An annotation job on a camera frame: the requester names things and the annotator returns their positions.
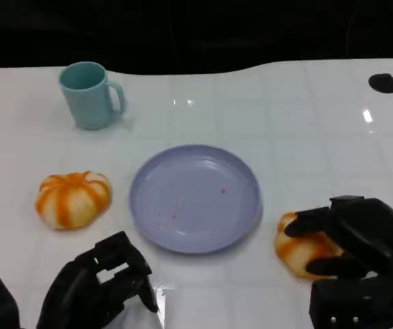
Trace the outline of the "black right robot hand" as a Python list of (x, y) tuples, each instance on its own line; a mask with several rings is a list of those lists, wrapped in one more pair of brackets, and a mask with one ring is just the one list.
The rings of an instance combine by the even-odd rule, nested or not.
[(330, 206), (302, 210), (284, 229), (290, 238), (323, 236), (342, 250), (313, 255), (305, 264), (316, 277), (363, 278), (374, 271), (393, 276), (393, 208), (377, 198), (341, 195)]

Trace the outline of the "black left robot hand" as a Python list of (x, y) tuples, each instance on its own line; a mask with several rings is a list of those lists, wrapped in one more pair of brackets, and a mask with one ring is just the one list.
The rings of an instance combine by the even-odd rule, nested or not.
[(103, 239), (66, 263), (42, 304), (38, 328), (103, 328), (139, 296), (153, 313), (159, 306), (151, 268), (125, 232)]

